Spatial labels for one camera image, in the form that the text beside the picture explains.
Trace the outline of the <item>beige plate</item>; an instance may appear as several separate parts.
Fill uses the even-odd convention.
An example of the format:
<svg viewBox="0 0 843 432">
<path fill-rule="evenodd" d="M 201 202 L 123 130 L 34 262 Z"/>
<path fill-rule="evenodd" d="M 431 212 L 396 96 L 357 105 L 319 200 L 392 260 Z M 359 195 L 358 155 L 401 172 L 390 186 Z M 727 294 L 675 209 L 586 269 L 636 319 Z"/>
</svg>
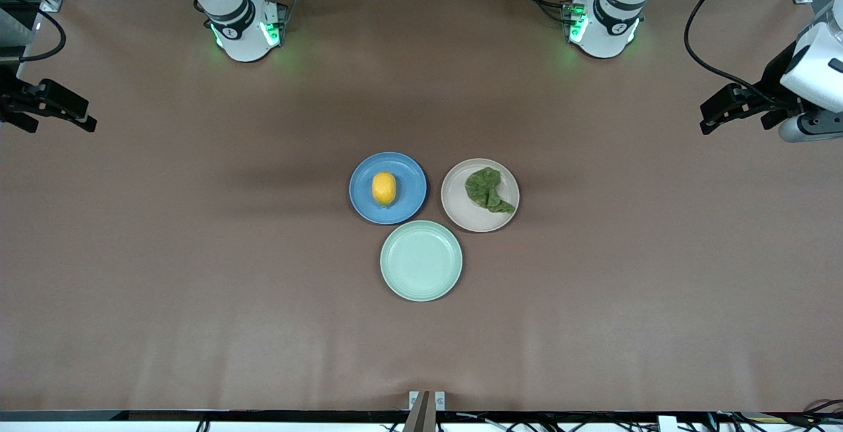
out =
<svg viewBox="0 0 843 432">
<path fill-rule="evenodd" d="M 441 204 L 449 219 L 458 227 L 472 232 L 493 232 L 500 230 L 514 218 L 514 212 L 491 212 L 469 196 L 466 182 L 470 176 L 485 169 L 500 174 L 496 187 L 502 201 L 518 209 L 519 185 L 514 174 L 506 166 L 490 159 L 467 159 L 459 162 L 446 174 L 440 189 Z"/>
</svg>

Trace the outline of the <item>green lettuce leaf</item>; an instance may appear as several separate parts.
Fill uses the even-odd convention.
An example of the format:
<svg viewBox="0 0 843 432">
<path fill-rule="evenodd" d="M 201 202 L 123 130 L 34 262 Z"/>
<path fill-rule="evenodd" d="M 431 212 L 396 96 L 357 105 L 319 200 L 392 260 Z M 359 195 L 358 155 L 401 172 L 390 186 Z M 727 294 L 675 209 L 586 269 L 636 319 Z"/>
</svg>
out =
<svg viewBox="0 0 843 432">
<path fill-rule="evenodd" d="M 466 179 L 464 187 L 472 203 L 491 213 L 512 214 L 516 208 L 511 203 L 503 200 L 497 188 L 502 180 L 500 171 L 491 167 L 484 167 Z"/>
</svg>

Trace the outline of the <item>yellow lemon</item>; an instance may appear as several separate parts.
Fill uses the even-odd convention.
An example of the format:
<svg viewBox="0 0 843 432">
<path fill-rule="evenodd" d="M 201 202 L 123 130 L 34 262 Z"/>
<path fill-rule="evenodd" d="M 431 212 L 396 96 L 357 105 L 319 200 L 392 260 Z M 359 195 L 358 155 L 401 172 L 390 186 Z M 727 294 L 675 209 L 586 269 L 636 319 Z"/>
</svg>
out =
<svg viewBox="0 0 843 432">
<path fill-rule="evenodd" d="M 371 180 L 371 196 L 382 207 L 388 207 L 397 198 L 397 179 L 391 172 L 380 171 Z"/>
</svg>

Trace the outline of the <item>pale green plate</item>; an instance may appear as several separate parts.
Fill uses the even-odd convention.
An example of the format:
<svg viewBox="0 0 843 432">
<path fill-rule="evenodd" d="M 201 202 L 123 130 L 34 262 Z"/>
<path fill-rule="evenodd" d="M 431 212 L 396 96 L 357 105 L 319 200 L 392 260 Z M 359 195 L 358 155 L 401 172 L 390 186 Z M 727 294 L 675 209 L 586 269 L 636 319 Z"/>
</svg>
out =
<svg viewBox="0 0 843 432">
<path fill-rule="evenodd" d="M 445 297 L 460 281 L 464 257 L 457 237 L 431 220 L 415 220 L 386 237 L 379 256 L 385 284 L 404 300 Z"/>
</svg>

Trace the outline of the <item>blue plate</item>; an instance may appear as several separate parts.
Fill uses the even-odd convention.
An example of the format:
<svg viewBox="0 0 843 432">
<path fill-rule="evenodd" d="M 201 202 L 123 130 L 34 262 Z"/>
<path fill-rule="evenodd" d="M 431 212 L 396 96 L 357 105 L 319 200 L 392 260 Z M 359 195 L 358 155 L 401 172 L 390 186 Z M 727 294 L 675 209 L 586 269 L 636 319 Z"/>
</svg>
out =
<svg viewBox="0 0 843 432">
<path fill-rule="evenodd" d="M 382 207 L 371 196 L 371 180 L 376 173 L 388 171 L 397 179 L 394 203 Z M 373 224 L 395 225 L 412 218 L 427 197 L 427 178 L 421 165 L 408 155 L 386 151 L 361 162 L 350 177 L 348 194 L 356 213 Z"/>
</svg>

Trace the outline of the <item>silver mount bracket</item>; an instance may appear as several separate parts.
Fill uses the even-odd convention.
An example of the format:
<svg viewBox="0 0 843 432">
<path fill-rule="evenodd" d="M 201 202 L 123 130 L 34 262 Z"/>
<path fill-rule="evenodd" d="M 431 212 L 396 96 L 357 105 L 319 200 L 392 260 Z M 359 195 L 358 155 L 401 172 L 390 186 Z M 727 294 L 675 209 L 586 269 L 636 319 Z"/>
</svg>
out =
<svg viewBox="0 0 843 432">
<path fill-rule="evenodd" d="M 446 409 L 446 394 L 445 392 L 420 392 L 420 391 L 410 391 L 408 393 L 408 402 L 406 410 L 409 411 L 412 409 L 413 405 L 415 405 L 416 400 L 419 398 L 427 397 L 428 403 L 433 403 L 435 405 L 436 411 L 445 411 Z"/>
</svg>

